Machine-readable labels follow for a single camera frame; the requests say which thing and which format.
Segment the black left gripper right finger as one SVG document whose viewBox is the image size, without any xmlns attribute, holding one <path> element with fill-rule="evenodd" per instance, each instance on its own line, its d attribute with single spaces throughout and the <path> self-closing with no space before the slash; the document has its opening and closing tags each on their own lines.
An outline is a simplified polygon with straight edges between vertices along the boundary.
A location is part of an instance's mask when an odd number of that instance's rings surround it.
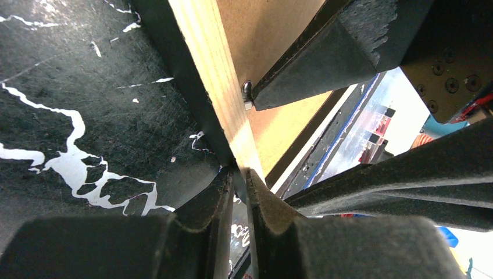
<svg viewBox="0 0 493 279">
<path fill-rule="evenodd" d="M 246 174 L 253 278 L 464 278 L 422 217 L 301 215 Z"/>
</svg>

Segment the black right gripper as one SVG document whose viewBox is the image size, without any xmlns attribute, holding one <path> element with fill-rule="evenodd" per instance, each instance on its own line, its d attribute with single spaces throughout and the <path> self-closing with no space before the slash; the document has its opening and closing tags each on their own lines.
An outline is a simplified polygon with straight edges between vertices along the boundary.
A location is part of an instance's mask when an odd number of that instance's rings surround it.
<svg viewBox="0 0 493 279">
<path fill-rule="evenodd" d="M 439 123 L 492 99 L 492 1 L 435 1 L 401 69 Z"/>
</svg>

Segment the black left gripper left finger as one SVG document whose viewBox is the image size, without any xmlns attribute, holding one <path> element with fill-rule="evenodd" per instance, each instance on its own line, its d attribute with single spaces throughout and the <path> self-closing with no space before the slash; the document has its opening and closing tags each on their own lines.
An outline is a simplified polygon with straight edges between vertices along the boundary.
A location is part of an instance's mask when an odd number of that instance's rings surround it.
<svg viewBox="0 0 493 279">
<path fill-rule="evenodd" d="M 233 172 L 166 216 L 56 217 L 24 224 L 2 278 L 226 278 Z"/>
</svg>

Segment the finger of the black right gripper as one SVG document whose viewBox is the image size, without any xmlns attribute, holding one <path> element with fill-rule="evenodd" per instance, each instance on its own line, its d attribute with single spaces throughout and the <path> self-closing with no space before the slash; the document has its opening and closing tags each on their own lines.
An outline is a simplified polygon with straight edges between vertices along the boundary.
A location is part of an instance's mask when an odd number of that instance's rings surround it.
<svg viewBox="0 0 493 279">
<path fill-rule="evenodd" d="M 377 164 L 351 168 L 287 199 L 305 216 L 423 216 L 492 230 L 492 120 Z"/>
<path fill-rule="evenodd" d="M 325 1 L 252 90 L 257 110 L 367 81 L 399 66 L 431 1 Z"/>
</svg>

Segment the brown cardboard backing board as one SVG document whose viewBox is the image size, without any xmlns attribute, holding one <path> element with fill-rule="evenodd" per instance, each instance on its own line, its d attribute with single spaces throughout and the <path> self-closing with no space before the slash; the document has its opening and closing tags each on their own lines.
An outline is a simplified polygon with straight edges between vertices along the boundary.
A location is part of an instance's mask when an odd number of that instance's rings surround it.
<svg viewBox="0 0 493 279">
<path fill-rule="evenodd" d="M 308 25 L 323 1 L 218 1 L 241 83 L 257 84 Z M 325 92 L 277 108 L 247 111 L 264 175 L 268 175 L 330 96 Z"/>
</svg>

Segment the wooden picture frame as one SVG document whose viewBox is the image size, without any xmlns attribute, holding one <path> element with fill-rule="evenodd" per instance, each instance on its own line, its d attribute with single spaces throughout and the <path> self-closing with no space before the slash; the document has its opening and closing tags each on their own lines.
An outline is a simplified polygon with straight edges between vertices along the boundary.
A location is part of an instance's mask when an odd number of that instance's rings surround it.
<svg viewBox="0 0 493 279">
<path fill-rule="evenodd" d="M 216 1 L 134 1 L 182 97 L 225 166 L 262 174 Z"/>
</svg>

